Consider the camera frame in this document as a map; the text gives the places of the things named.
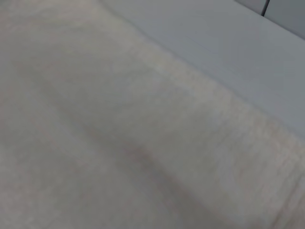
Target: gray wall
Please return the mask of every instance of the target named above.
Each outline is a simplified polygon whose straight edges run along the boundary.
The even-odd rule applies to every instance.
[[[305,38],[304,9],[304,0],[271,0],[265,17]]]

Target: white surface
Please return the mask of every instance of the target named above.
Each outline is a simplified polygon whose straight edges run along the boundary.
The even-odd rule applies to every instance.
[[[249,7],[258,14],[262,14],[266,0],[237,0],[237,2]]]
[[[271,0],[265,17],[305,38],[304,0]]]
[[[99,2],[0,31],[1,229],[302,228],[305,145]]]
[[[305,137],[305,41],[233,0],[104,0]]]

